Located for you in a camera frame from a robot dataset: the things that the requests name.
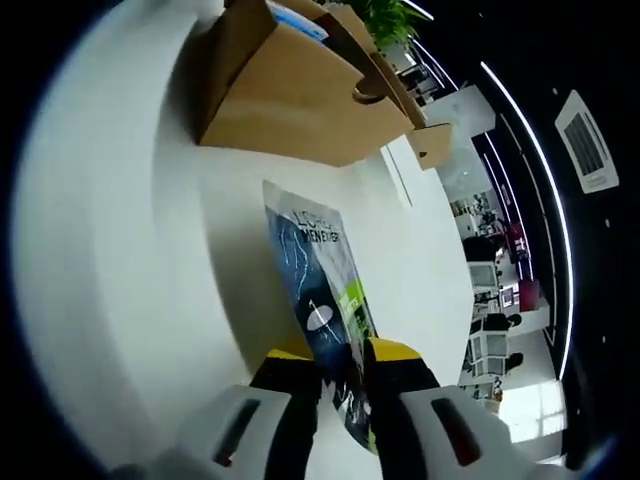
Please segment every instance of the air vent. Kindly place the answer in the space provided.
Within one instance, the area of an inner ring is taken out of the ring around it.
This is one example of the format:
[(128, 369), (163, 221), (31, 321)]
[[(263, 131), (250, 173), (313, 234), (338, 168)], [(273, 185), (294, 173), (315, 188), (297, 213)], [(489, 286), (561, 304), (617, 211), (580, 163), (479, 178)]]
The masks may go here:
[(620, 184), (607, 144), (586, 104), (575, 90), (569, 94), (556, 128), (564, 141), (584, 193)]

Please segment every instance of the window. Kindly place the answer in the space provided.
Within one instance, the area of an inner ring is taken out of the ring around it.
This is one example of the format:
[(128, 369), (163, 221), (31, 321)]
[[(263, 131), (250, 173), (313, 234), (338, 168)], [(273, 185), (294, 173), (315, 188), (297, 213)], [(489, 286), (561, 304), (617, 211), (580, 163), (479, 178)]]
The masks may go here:
[(559, 465), (561, 467), (564, 466), (564, 455), (547, 458), (545, 460), (540, 460), (538, 463), (547, 463), (549, 465)]
[(564, 430), (562, 383), (550, 381), (505, 390), (498, 417), (509, 427), (513, 443)]

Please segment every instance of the person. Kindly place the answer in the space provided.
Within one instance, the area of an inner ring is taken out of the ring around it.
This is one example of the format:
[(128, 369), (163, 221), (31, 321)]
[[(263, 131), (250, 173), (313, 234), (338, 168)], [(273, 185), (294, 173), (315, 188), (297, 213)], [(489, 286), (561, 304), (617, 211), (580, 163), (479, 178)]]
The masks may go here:
[(509, 355), (509, 358), (507, 358), (507, 360), (505, 361), (505, 373), (509, 373), (514, 368), (519, 367), (520, 365), (522, 365), (523, 361), (524, 361), (524, 354), (520, 352), (512, 353), (511, 355)]
[(469, 237), (462, 241), (467, 262), (494, 262), (498, 250), (504, 247), (502, 235)]
[(484, 330), (485, 332), (507, 331), (511, 327), (517, 327), (522, 323), (522, 316), (515, 313), (508, 317), (504, 313), (490, 313), (482, 320), (471, 322), (470, 335)]

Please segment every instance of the white countertop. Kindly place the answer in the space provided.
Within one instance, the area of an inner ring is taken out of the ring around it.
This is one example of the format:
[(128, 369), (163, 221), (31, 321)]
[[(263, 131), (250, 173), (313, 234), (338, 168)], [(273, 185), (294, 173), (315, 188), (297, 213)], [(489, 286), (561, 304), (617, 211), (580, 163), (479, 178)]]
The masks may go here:
[[(166, 94), (190, 5), (125, 2), (103, 19), (43, 103), (16, 192), (26, 341), (62, 415), (110, 467), (165, 448), (189, 412), (296, 331), (264, 178), (342, 212), (380, 335), (417, 349), (444, 384), (458, 379), (471, 318), (444, 190), (404, 137), (343, 169), (193, 145), (179, 94)], [(320, 418), (309, 478), (331, 475), (323, 455), (348, 457), (331, 462), (342, 475), (380, 475), (326, 401)]]

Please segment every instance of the white wall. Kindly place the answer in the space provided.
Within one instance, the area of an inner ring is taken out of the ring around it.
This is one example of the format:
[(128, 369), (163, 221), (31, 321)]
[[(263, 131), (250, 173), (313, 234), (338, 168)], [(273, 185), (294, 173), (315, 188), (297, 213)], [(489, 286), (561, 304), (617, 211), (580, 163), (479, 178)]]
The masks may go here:
[(517, 327), (509, 329), (510, 337), (524, 335), (536, 330), (542, 330), (543, 328), (548, 327), (551, 321), (549, 304), (544, 299), (541, 299), (541, 305), (537, 310), (520, 312), (519, 315), (522, 316), (522, 323)]
[(532, 462), (539, 462), (562, 453), (562, 432), (552, 433), (514, 444)]
[[(423, 108), (431, 123), (431, 105)], [(491, 181), (463, 127), (454, 123), (447, 162), (436, 167), (450, 202), (470, 198), (491, 188)]]
[(415, 62), (410, 62), (406, 57), (406, 52), (407, 51), (403, 45), (393, 43), (382, 49), (382, 56), (387, 59), (387, 62), (389, 62), (391, 68), (393, 68), (395, 72), (399, 72), (415, 65)]
[(496, 122), (493, 108), (475, 85), (450, 93), (429, 104), (427, 117), (430, 125), (453, 123), (469, 138), (493, 130)]
[(509, 353), (521, 352), (524, 362), (503, 378), (503, 389), (525, 387), (555, 379), (551, 355), (541, 330), (509, 337)]

